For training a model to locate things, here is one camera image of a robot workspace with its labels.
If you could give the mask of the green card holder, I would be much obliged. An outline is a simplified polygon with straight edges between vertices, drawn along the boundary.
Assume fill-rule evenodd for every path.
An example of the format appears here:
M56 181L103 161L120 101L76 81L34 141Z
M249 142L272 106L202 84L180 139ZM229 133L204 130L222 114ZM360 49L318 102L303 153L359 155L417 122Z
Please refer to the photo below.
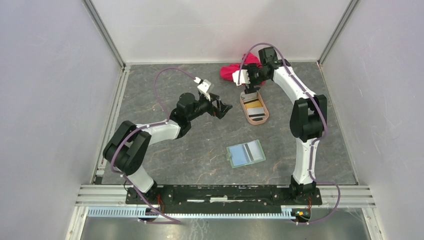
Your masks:
M226 151L226 160L230 162L233 169L260 163L267 159L258 139L228 146Z

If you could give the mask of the white striped credit card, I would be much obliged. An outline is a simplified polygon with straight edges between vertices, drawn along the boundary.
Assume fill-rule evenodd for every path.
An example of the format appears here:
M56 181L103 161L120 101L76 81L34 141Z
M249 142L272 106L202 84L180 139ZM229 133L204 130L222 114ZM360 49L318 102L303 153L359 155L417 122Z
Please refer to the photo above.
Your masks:
M247 143L243 143L241 146L245 153L246 161L248 164L253 164L266 160L266 156L263 152L263 148L259 140L253 140Z

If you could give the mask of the yellow credit card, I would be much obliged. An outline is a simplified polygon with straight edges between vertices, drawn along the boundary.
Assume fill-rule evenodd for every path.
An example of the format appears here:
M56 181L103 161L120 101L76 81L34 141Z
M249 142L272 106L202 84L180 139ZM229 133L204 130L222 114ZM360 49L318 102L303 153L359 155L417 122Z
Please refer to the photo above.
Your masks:
M261 108L262 104L261 102L256 99L255 101L251 101L251 102L245 102L244 106L246 109L250 109L250 108Z

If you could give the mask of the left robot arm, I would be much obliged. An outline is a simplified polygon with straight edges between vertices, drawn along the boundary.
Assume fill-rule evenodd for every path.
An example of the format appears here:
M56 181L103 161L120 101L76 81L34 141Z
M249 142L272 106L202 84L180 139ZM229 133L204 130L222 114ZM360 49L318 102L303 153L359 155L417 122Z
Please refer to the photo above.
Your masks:
M106 144L102 156L109 162L112 172L122 175L132 184L140 200L151 204L157 198L156 182L142 166L148 147L180 139L191 129L192 120L205 113L222 119L232 107L213 93L209 98L202 93L199 98L192 93L183 93L169 119L149 124L123 121Z

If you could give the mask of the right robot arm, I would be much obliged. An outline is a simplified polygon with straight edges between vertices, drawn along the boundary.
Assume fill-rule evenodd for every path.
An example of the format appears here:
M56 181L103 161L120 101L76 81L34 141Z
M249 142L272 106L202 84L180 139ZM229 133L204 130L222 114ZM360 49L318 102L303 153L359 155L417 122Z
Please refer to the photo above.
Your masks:
M259 50L260 64L241 63L237 81L245 79L245 92L259 90L259 84L271 80L292 103L289 120L291 134L296 140L296 162L288 187L289 199L302 204L317 194L315 163L317 148L327 133L327 97L310 90L295 74L291 64L272 46Z

